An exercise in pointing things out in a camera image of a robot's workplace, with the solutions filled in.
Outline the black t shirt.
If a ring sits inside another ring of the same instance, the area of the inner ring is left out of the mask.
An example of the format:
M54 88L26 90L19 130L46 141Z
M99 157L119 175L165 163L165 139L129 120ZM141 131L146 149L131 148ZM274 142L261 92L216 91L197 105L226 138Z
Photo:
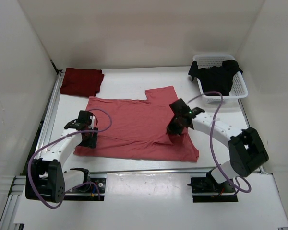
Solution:
M212 66L210 68L199 68L197 61L193 61L188 75L191 76L191 81L195 78L200 80L205 95L218 96L217 93L212 92L219 92L223 96L229 96L233 85L233 77L237 72L243 73L235 60L226 60L222 62L222 66Z

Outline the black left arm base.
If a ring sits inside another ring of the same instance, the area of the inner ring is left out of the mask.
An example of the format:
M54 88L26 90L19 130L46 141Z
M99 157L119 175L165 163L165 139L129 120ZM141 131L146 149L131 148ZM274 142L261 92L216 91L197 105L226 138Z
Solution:
M84 174L80 187L66 191L64 200L71 201L104 201L106 176L91 175L88 169L71 168L66 172L82 172Z

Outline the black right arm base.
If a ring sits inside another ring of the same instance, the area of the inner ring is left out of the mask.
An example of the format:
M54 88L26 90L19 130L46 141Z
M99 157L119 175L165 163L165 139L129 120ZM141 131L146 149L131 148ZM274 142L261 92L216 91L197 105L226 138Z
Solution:
M194 203L238 202L238 192L229 182L216 184L205 173L190 173L187 186L191 187Z

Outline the aluminium left frame profile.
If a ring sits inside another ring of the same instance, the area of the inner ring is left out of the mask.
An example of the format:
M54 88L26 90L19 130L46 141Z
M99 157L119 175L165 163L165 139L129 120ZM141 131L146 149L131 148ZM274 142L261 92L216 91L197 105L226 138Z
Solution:
M30 148L28 156L30 156L34 150L42 147L50 142L50 126L53 126L55 121L55 113L59 104L59 87L62 84L65 70L58 70L56 75L56 81L50 95L46 112L43 119L40 121L36 135L33 140L33 144ZM7 200L0 217L0 230L22 230L24 228L23 223L14 223L15 215L20 204L21 196L25 185L25 170L11 178L9 190L7 193Z

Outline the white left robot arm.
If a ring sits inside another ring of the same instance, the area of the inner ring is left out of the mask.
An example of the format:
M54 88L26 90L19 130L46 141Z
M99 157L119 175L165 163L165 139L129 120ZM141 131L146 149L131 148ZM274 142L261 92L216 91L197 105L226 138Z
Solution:
M65 125L62 140L51 144L46 152L28 164L31 171L26 176L27 199L39 200L36 190L46 202L60 203L70 190L87 192L91 189L87 169L71 168L63 171L62 166L76 147L96 148L98 128L95 122L93 113L81 110L77 119Z

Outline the white plastic laundry basket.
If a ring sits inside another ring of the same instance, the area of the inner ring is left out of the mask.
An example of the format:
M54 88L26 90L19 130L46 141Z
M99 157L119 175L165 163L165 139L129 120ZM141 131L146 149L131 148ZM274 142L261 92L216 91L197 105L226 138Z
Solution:
M232 55L201 54L192 58L188 75L191 81L197 81L203 101L217 103L223 95L225 102L234 102L248 96L248 90L242 77L242 69Z

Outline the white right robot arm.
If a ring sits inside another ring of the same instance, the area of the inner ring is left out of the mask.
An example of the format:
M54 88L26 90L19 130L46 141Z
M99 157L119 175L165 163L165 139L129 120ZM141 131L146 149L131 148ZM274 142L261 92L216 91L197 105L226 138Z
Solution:
M182 99L169 106L174 114L167 126L169 134L182 135L183 131L191 128L209 135L210 147L215 139L229 150L229 160L221 165L217 163L207 174L206 187L210 191L218 191L228 179L248 177L269 160L256 129L236 128L217 121L199 107L191 109Z

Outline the dark red t shirt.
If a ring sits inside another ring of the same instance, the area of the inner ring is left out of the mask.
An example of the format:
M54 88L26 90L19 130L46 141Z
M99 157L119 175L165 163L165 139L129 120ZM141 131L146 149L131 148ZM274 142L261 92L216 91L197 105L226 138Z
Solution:
M80 97L96 96L104 74L100 69L67 68L63 78L60 94Z

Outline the pink t shirt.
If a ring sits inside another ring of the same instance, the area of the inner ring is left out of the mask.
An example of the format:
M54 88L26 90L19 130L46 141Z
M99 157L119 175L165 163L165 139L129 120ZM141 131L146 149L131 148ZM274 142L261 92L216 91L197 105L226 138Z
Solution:
M173 86L145 91L145 100L90 97L87 110L96 109L96 148L78 146L74 155L150 161L197 162L199 151L187 130L181 136L167 134L176 101Z

